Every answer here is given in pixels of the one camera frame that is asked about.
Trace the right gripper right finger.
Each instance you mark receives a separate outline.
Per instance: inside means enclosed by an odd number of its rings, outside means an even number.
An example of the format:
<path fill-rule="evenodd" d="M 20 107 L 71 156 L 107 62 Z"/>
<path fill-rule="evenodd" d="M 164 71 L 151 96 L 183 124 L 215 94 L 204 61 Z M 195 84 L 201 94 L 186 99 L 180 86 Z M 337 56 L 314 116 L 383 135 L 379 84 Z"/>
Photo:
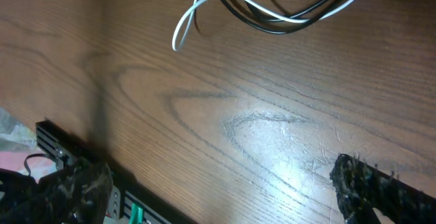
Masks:
<path fill-rule="evenodd" d="M 330 173 L 346 223 L 379 223 L 379 210 L 393 223 L 435 223 L 435 198 L 359 159 L 340 154 Z"/>

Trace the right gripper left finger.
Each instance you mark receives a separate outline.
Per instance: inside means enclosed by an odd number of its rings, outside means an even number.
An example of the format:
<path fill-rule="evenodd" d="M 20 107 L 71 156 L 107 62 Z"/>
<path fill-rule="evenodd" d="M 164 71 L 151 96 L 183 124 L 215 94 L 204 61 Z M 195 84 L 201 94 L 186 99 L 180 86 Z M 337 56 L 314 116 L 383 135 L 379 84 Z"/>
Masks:
<path fill-rule="evenodd" d="M 79 160 L 36 181 L 1 170 L 2 223 L 103 223 L 112 192 L 107 163 Z"/>

